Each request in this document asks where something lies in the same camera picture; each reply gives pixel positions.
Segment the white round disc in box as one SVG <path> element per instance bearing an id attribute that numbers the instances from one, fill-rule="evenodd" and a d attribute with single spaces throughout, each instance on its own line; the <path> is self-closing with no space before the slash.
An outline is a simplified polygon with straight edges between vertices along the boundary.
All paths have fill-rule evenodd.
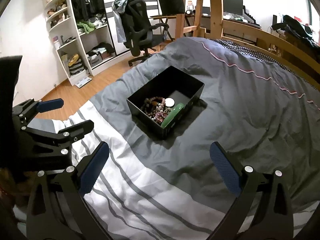
<path id="1" fill-rule="evenodd" d="M 165 105 L 167 107 L 174 107 L 175 105 L 175 100 L 173 98 L 166 98 L 165 99 Z"/>

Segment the grey duvet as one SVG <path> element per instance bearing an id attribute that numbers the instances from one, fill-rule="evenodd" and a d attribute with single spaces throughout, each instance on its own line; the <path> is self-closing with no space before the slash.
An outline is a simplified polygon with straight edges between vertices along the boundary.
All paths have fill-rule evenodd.
<path id="1" fill-rule="evenodd" d="M 127 98 L 168 66 L 204 83 L 200 100 L 159 140 L 134 122 Z M 226 212 L 234 200 L 209 157 L 219 142 L 259 172 L 284 174 L 295 212 L 319 201 L 319 92 L 275 63 L 261 62 L 217 42 L 182 38 L 128 70 L 67 120 L 35 119 L 56 132 L 82 120 L 94 130 L 75 144 L 73 161 L 98 140 L 110 157 L 94 192 L 128 210 Z"/>

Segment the wooden bed frame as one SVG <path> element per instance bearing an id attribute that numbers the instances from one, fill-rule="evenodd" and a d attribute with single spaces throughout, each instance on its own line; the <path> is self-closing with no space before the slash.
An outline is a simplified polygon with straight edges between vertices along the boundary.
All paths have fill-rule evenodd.
<path id="1" fill-rule="evenodd" d="M 213 40 L 228 40 L 237 43 L 243 47 L 264 53 L 271 58 L 277 60 L 281 64 L 288 67 L 291 71 L 299 75 L 313 85 L 316 89 L 319 89 L 319 81 L 316 80 L 314 75 L 307 73 L 304 69 L 298 66 L 297 63 L 291 63 L 287 61 L 282 56 L 278 56 L 264 48 L 249 44 L 244 41 L 235 40 L 233 38 L 223 35 L 224 30 L 231 30 L 255 37 L 258 40 L 265 42 L 267 45 L 275 46 L 276 48 L 287 52 L 298 58 L 300 61 L 304 62 L 307 66 L 313 69 L 316 73 L 319 73 L 319 63 L 308 55 L 305 51 L 299 49 L 294 44 L 285 41 L 282 38 L 274 36 L 266 31 L 257 29 L 255 27 L 250 27 L 247 24 L 239 23 L 232 20 L 223 19 L 223 4 L 222 0 L 210 0 L 210 33 L 206 32 L 205 28 L 200 26 L 200 18 L 202 16 L 202 5 L 203 0 L 197 0 L 196 12 L 194 18 L 194 24 L 186 27 L 184 25 L 185 14 L 178 14 L 176 16 L 176 28 L 175 28 L 175 38 L 180 38 L 185 33 L 192 32 L 194 37 L 204 37 Z"/>

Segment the white bead bracelet orange bead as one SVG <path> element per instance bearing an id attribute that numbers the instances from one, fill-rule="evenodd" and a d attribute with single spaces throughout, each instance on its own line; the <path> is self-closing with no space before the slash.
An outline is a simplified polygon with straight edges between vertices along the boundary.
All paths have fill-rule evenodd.
<path id="1" fill-rule="evenodd" d="M 156 113 L 170 113 L 171 112 L 171 107 L 167 107 L 165 105 L 165 98 L 163 97 L 157 97 L 156 98 Z"/>

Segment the green garment on shelf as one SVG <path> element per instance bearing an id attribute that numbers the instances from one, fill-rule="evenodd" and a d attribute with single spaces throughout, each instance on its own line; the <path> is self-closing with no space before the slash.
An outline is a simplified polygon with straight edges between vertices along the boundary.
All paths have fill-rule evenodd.
<path id="1" fill-rule="evenodd" d="M 83 32 L 89 34 L 95 30 L 95 25 L 88 21 L 78 21 L 76 23 L 78 29 L 83 29 Z"/>

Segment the grey jacket on chair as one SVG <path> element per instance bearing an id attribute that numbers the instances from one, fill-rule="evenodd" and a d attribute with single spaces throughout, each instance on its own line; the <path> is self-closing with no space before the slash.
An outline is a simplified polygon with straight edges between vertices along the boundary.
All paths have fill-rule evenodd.
<path id="1" fill-rule="evenodd" d="M 126 42 L 125 31 L 121 21 L 121 15 L 125 12 L 128 0 L 114 0 L 112 3 L 112 11 L 116 24 L 118 43 Z"/>

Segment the black office chair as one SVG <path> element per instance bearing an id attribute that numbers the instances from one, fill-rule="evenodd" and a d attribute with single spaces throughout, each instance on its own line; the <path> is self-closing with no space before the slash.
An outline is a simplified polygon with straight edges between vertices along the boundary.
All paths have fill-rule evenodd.
<path id="1" fill-rule="evenodd" d="M 167 39 L 169 25 L 157 23 L 152 25 L 147 15 L 146 2 L 144 0 L 127 0 L 124 13 L 120 14 L 126 41 L 124 46 L 131 51 L 134 62 L 144 62 L 151 57 L 149 49 L 163 43 Z"/>

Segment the black jewelry box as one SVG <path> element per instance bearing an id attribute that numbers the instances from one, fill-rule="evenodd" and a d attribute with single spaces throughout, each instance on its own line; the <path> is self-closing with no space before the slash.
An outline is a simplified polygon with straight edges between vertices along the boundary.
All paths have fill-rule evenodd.
<path id="1" fill-rule="evenodd" d="M 170 136 L 198 103 L 204 83 L 174 66 L 127 98 L 133 120 L 156 139 Z"/>

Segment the white bathroom scale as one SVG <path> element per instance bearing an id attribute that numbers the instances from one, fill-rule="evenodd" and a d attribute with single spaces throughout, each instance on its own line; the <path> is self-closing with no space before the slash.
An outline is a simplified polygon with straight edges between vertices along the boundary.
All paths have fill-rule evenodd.
<path id="1" fill-rule="evenodd" d="M 87 76 L 87 77 L 84 77 L 83 79 L 81 79 L 79 82 L 77 82 L 75 85 L 76 87 L 78 88 L 82 88 L 84 87 L 86 84 L 88 84 L 89 82 L 92 81 L 92 78 Z"/>

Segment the computer monitor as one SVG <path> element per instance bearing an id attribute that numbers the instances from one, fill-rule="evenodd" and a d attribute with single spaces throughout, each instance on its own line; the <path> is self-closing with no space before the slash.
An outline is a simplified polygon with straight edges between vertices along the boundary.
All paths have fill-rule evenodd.
<path id="1" fill-rule="evenodd" d="M 242 15 L 243 0 L 223 0 L 223 12 Z"/>

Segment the white shelf wardrobe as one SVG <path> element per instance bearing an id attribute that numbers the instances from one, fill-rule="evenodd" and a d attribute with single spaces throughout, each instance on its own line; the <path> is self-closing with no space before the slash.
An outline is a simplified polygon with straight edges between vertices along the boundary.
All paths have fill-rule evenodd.
<path id="1" fill-rule="evenodd" d="M 106 22 L 89 34 L 79 32 L 72 0 L 52 0 L 49 3 L 46 0 L 42 0 L 44 12 L 47 12 L 58 2 L 65 2 L 66 7 L 58 10 L 53 16 L 48 16 L 46 24 L 48 35 L 52 39 L 55 53 L 59 59 L 59 64 L 63 68 L 71 85 L 74 86 L 84 77 L 96 76 L 112 65 L 130 57 L 129 50 L 117 42 L 116 25 L 111 8 L 113 0 L 103 0 L 106 10 Z M 97 64 L 91 65 L 86 53 L 100 42 L 111 44 L 115 52 Z M 74 54 L 78 54 L 81 57 L 85 68 L 78 74 L 71 74 L 67 66 L 66 56 Z"/>

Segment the dark clothes pile on desk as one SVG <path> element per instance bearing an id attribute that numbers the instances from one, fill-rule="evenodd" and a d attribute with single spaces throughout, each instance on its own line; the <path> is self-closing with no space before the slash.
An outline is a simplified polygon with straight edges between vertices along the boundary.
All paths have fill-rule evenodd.
<path id="1" fill-rule="evenodd" d="M 319 48 L 319 45 L 313 40 L 311 28 L 307 25 L 301 24 L 298 20 L 289 15 L 284 15 L 283 21 L 271 25 L 271 28 L 275 31 L 281 29 L 291 33 L 305 44 L 308 44 L 314 48 Z"/>

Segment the green jade bangle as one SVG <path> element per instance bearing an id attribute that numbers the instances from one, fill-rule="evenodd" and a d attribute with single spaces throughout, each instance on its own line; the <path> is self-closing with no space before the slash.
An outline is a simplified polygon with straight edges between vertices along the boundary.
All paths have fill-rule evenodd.
<path id="1" fill-rule="evenodd" d="M 170 113 L 164 118 L 164 120 L 161 124 L 161 128 L 165 129 L 168 126 L 168 124 L 170 124 L 172 122 L 172 120 L 174 120 L 175 116 L 178 115 L 182 110 L 184 110 L 184 108 L 185 108 L 185 104 L 183 104 L 183 103 L 177 104 L 170 111 Z"/>

